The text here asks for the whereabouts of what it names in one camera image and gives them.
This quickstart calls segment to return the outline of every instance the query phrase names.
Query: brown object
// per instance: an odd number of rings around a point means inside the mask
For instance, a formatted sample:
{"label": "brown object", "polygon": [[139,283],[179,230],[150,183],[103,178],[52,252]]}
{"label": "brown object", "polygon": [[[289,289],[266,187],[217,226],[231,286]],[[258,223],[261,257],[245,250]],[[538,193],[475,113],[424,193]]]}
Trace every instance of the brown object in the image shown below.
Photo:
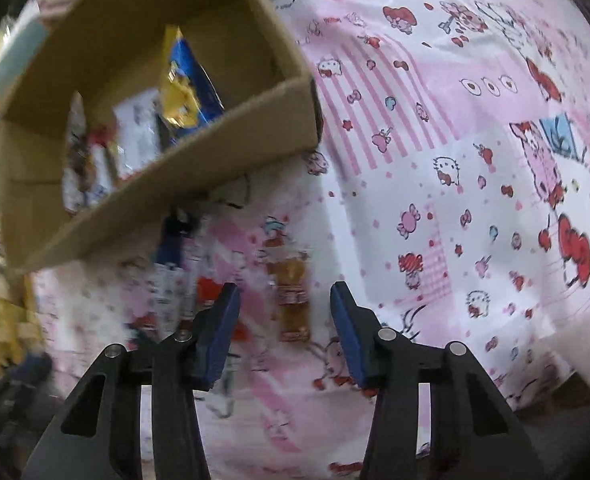
{"label": "brown object", "polygon": [[306,264],[300,258],[288,258],[274,265],[277,278],[280,341],[310,339],[310,303],[304,289]]}
{"label": "brown object", "polygon": [[[89,127],[155,86],[168,23],[181,26],[226,113],[70,220],[62,153],[70,99]],[[0,224],[9,266],[83,257],[190,198],[262,164],[313,148],[313,79],[270,0],[80,0],[53,30],[0,110]]]}

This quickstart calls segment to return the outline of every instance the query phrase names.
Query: blue gripper pad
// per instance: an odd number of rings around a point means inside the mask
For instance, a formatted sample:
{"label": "blue gripper pad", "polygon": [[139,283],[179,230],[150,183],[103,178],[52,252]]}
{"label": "blue gripper pad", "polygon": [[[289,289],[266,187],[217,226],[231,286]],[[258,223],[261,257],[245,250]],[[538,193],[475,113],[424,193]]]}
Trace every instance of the blue gripper pad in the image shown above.
{"label": "blue gripper pad", "polygon": [[193,336],[197,341],[189,372],[193,389],[207,392],[221,377],[240,304],[237,285],[225,283],[213,306],[195,316]]}
{"label": "blue gripper pad", "polygon": [[360,388],[379,388],[386,374],[386,360],[376,347],[381,328],[375,313],[358,306],[345,282],[331,287],[331,315],[351,377]]}

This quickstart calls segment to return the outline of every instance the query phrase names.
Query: pink bow print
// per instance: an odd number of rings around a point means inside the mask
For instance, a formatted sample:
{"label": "pink bow print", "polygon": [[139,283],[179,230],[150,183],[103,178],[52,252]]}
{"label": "pink bow print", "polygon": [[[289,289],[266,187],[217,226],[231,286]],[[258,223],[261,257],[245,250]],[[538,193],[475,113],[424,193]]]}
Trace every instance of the pink bow print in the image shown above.
{"label": "pink bow print", "polygon": [[459,223],[461,224],[462,227],[465,227],[466,224],[470,224],[470,222],[472,222],[472,220],[473,220],[473,217],[470,214],[470,211],[468,209],[466,209],[464,211],[464,214],[459,217]]}
{"label": "pink bow print", "polygon": [[361,94],[359,90],[353,90],[353,93],[346,96],[346,100],[349,104],[353,104],[355,101],[361,101]]}

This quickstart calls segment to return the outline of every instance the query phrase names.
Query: cardboard box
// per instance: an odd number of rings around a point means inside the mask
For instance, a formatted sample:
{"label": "cardboard box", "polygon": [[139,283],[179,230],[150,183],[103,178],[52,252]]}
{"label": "cardboard box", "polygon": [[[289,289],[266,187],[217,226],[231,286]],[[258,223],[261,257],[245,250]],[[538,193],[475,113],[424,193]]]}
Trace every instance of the cardboard box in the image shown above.
{"label": "cardboard box", "polygon": [[[62,204],[74,91],[87,120],[156,86],[167,24],[181,25],[227,109],[73,220]],[[82,257],[186,199],[319,142],[312,75],[270,0],[81,0],[48,37],[2,113],[0,223],[9,266]]]}

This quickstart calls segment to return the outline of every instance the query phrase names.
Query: patterned fabric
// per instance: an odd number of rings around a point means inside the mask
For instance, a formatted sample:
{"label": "patterned fabric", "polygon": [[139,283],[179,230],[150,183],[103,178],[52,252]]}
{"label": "patterned fabric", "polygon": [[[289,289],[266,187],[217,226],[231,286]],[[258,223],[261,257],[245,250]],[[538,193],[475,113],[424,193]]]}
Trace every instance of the patterned fabric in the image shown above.
{"label": "patterned fabric", "polygon": [[[541,338],[590,309],[590,27],[571,0],[276,4],[315,72],[323,142],[217,190],[233,206],[185,247],[243,288],[242,337],[197,402],[225,479],[360,469],[374,398],[329,320],[335,280],[417,342],[464,341],[514,408],[568,376]],[[35,276],[64,394],[105,345],[155,332],[158,236]],[[276,236],[309,250],[309,344],[277,342]],[[428,406],[422,388],[419,449]]]}

